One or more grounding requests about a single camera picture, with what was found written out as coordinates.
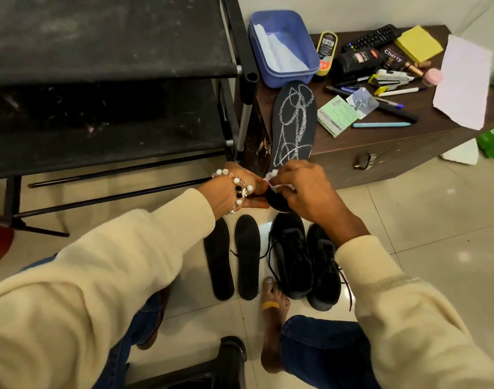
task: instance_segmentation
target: white tissue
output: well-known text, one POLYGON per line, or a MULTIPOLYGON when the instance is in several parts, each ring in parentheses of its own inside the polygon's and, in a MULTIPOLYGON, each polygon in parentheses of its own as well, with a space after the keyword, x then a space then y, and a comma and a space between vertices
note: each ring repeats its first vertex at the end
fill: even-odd
POLYGON ((271 70, 275 72, 302 72, 309 69, 277 39, 276 35, 267 35, 261 24, 254 25, 254 31, 265 56, 265 61, 271 70))
MULTIPOLYGON (((265 175, 265 177, 263 178, 263 180, 265 180, 267 183, 269 183, 269 180, 270 180, 271 178, 275 177, 277 174, 278 174, 278 169, 273 169, 271 172, 269 172, 269 173, 267 173, 267 174, 265 175)), ((272 191, 274 191, 274 192, 277 192, 276 190, 277 190, 279 187, 281 187, 281 186, 288 186, 288 187, 290 187, 290 188, 291 188, 291 189, 293 189, 293 190, 295 190, 295 189, 296 189, 296 188, 294 187, 294 185, 293 185, 293 184, 276 184, 275 186, 273 186, 273 185, 271 185, 271 184, 269 183, 269 185, 270 185, 270 188, 272 189, 272 191)))

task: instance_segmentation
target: sticky note pad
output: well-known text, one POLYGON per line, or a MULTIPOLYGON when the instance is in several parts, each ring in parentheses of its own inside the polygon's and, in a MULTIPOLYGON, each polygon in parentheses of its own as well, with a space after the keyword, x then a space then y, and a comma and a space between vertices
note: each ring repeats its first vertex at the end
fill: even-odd
POLYGON ((317 111, 317 121, 335 138, 358 120, 358 113, 339 95, 317 111))
POLYGON ((395 43, 416 63, 423 63, 443 51, 443 47, 421 26, 404 32, 395 43))

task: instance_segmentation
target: toe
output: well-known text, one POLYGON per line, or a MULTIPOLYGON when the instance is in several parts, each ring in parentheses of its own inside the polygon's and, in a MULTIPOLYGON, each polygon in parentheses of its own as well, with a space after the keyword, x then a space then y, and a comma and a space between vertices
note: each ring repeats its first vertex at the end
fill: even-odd
POLYGON ((272 293, 272 288, 274 287, 275 282, 272 277, 267 277, 266 279, 263 280, 262 284, 262 291, 264 294, 270 294, 272 293))

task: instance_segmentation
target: pink lid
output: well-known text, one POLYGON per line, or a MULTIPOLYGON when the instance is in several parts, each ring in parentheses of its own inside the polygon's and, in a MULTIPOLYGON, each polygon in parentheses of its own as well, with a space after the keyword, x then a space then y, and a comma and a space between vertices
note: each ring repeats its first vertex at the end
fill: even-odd
POLYGON ((443 80, 443 73, 437 68, 431 68, 429 71, 425 72, 423 79, 435 86, 443 80))

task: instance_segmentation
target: person's left hand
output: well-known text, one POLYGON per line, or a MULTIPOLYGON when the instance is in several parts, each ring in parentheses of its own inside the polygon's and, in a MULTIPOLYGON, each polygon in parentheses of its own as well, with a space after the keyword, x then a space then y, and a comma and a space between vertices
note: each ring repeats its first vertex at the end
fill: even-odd
MULTIPOLYGON (((269 188, 263 178, 252 173, 250 170, 242 168, 240 165, 234 162, 228 162, 225 164, 224 169, 228 169, 234 176, 239 177, 247 185, 251 185, 253 190, 249 192, 249 196, 243 198, 243 203, 239 206, 242 207, 256 207, 259 209, 268 209, 269 205, 265 200, 263 194, 269 188)), ((229 213, 233 207, 235 207, 236 198, 236 184, 232 182, 230 176, 218 176, 212 180, 204 183, 197 188, 202 195, 207 199, 215 219, 223 217, 229 213)))

